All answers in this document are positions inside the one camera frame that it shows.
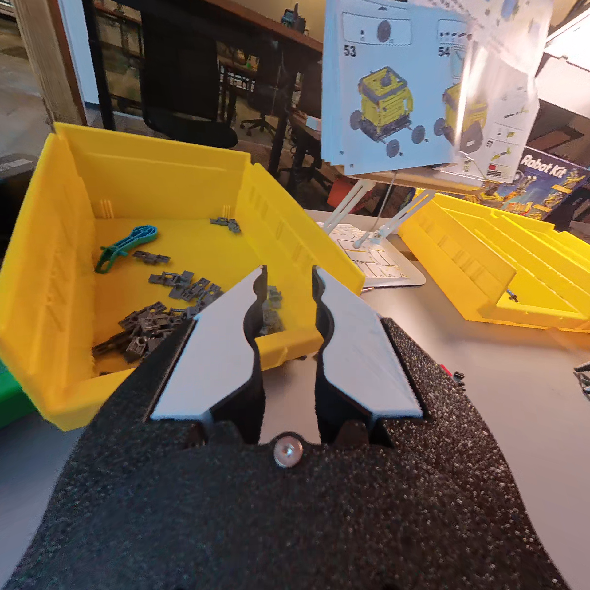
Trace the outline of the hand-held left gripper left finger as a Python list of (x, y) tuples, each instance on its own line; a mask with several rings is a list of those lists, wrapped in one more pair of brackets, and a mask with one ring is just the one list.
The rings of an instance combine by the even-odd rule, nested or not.
[(263, 327), (268, 271), (260, 265), (198, 313), (151, 403), (152, 421), (191, 422), (205, 436), (230, 422), (258, 444), (266, 396), (256, 339)]

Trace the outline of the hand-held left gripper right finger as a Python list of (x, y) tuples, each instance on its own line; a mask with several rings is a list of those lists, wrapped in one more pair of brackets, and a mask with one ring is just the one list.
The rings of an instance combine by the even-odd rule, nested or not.
[(353, 423), (368, 442), (381, 443), (386, 421), (423, 420), (421, 395), (384, 319), (319, 266), (312, 295), (323, 339), (314, 385), (321, 442), (335, 443)]

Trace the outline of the pile of grey track links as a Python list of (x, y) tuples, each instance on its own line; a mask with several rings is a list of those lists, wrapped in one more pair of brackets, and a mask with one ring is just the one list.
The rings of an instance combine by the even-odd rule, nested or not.
[[(128, 256), (151, 266), (168, 264), (171, 260), (170, 256), (139, 250), (138, 247)], [(164, 270), (160, 274), (150, 275), (149, 283), (169, 288), (171, 299), (182, 300), (191, 305), (184, 309), (167, 308), (164, 303), (157, 301), (131, 312), (119, 321), (121, 332), (92, 348), (94, 358), (117, 352), (128, 364), (144, 360), (182, 321), (194, 319), (224, 294), (220, 285), (206, 277), (194, 280), (194, 273), (191, 271), (175, 273)]]

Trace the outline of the yellow plastic bin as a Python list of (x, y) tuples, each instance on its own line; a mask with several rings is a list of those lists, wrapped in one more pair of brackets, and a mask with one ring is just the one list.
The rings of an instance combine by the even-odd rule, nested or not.
[(22, 203), (1, 267), (1, 360), (39, 413), (63, 431), (86, 426), (137, 366), (92, 347), (171, 288), (102, 247), (151, 225), (144, 247), (227, 293), (260, 265), (283, 296), (284, 331), (257, 339), (262, 370), (319, 349), (312, 267), (360, 294), (363, 272), (250, 154), (56, 123)]

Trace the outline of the grey desk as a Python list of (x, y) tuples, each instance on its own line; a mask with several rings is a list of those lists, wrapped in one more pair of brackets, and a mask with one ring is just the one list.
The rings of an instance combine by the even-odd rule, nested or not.
[[(424, 267), (425, 284), (362, 298), (451, 372), (507, 460), (537, 535), (572, 589), (589, 589), (589, 400), (574, 367), (589, 335), (466, 321)], [(1, 586), (39, 527), (84, 428), (39, 414), (1, 430)]]

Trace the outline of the white book stand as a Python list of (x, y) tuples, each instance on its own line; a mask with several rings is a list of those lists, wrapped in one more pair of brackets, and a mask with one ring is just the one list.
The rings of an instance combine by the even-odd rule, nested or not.
[(365, 232), (364, 236), (355, 243), (355, 247), (358, 248), (368, 239), (371, 243), (383, 246), (390, 256), (400, 265), (402, 271), (407, 273), (408, 278), (384, 280), (367, 280), (365, 278), (364, 286), (386, 288), (421, 286), (425, 284), (423, 274), (388, 241), (388, 237), (392, 234), (397, 234), (401, 225), (432, 201), (436, 193), (475, 195), (482, 191), (485, 184), (484, 178), (459, 172), (458, 170), (454, 170), (454, 167), (454, 164), (435, 168), (415, 167), (400, 171), (353, 176), (353, 179), (357, 179), (354, 188), (349, 191), (348, 195), (330, 214), (327, 220), (321, 223), (323, 231), (328, 235), (330, 235), (337, 225), (345, 224), (344, 220), (352, 213), (352, 209), (364, 196), (368, 195), (375, 188), (377, 183), (387, 185), (389, 188), (397, 185), (417, 189), (415, 198), (408, 205), (402, 207), (391, 219), (381, 222), (382, 213), (379, 213), (377, 219), (373, 221), (369, 229), (363, 230)]

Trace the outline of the sticker sheet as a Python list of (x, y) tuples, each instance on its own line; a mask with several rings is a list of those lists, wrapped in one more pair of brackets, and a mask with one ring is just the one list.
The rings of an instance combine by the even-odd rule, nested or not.
[(378, 279), (406, 279), (407, 273), (390, 256), (386, 249), (368, 239), (360, 247), (355, 243), (364, 236), (365, 232), (350, 224), (339, 224), (330, 233), (330, 238), (365, 275), (367, 280)]

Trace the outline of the yellow divided parts bin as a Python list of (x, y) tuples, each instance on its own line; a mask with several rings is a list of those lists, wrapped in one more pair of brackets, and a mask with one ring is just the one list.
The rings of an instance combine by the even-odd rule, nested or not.
[(589, 244), (578, 237), (444, 194), (398, 234), (466, 320), (589, 333)]

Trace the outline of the teal brick separator tool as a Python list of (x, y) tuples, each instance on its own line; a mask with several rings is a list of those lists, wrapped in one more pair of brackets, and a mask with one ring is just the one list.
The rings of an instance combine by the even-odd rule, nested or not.
[(114, 263), (122, 257), (127, 257), (135, 248), (154, 241), (158, 236), (158, 229), (153, 225), (135, 227), (128, 236), (116, 241), (108, 247), (101, 247), (101, 255), (94, 268), (97, 274), (106, 274)]

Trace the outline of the orange container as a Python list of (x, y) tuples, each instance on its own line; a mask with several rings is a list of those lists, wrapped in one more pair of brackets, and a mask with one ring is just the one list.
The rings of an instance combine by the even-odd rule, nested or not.
[(340, 176), (336, 178), (328, 192), (327, 205), (333, 210), (344, 200), (349, 191), (354, 188), (357, 179), (349, 178), (347, 176)]

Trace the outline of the green crate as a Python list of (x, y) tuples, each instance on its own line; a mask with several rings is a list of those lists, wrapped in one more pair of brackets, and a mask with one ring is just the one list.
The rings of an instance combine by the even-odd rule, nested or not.
[(1, 429), (35, 411), (34, 404), (1, 361)]

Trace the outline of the toy robot kit box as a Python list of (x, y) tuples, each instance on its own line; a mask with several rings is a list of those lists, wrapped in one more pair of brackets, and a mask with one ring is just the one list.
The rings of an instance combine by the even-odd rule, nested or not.
[(511, 182), (488, 181), (482, 192), (461, 198), (522, 217), (544, 220), (588, 178), (588, 168), (526, 147)]

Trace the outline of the black office chair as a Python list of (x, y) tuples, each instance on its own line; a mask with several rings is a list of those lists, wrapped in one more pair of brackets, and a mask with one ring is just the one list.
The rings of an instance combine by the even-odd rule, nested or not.
[(255, 82), (253, 90), (248, 94), (247, 104), (259, 113), (256, 119), (243, 120), (240, 122), (240, 129), (246, 130), (248, 136), (252, 135), (254, 129), (260, 132), (267, 131), (273, 139), (276, 128), (267, 120), (268, 116), (274, 116), (274, 104), (276, 99), (276, 88), (271, 85)]
[(169, 139), (222, 149), (238, 144), (218, 120), (217, 43), (164, 17), (143, 11), (139, 70), (144, 123)]

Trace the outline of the black case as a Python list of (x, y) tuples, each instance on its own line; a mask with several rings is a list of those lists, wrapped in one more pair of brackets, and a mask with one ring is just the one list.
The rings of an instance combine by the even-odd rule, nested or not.
[(24, 178), (29, 181), (37, 166), (38, 158), (22, 153), (1, 157), (1, 183), (15, 182)]

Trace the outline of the toy instruction booklet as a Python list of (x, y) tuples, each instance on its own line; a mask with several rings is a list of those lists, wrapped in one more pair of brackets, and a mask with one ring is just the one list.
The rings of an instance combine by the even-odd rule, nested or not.
[(321, 157), (510, 182), (539, 109), (553, 1), (327, 1)]

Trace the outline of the brown office table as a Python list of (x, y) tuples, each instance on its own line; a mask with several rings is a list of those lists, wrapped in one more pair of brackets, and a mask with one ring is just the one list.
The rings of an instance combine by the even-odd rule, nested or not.
[(284, 91), (285, 107), (278, 115), (278, 125), (269, 158), (268, 172), (276, 177), (278, 173), (283, 142), (297, 76), (311, 63), (318, 63), (322, 56), (322, 43), (303, 33), (281, 25), (262, 14), (244, 7), (235, 1), (196, 1), (196, 14), (213, 25), (221, 27), (213, 33), (218, 41), (231, 47), (240, 48), (245, 53), (252, 52), (261, 57), (262, 50), (274, 47), (280, 61), (278, 88)]

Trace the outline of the wooden post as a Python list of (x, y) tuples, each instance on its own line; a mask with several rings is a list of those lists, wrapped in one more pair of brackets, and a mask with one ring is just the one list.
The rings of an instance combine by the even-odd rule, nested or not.
[(58, 1), (12, 1), (50, 124), (87, 125)]

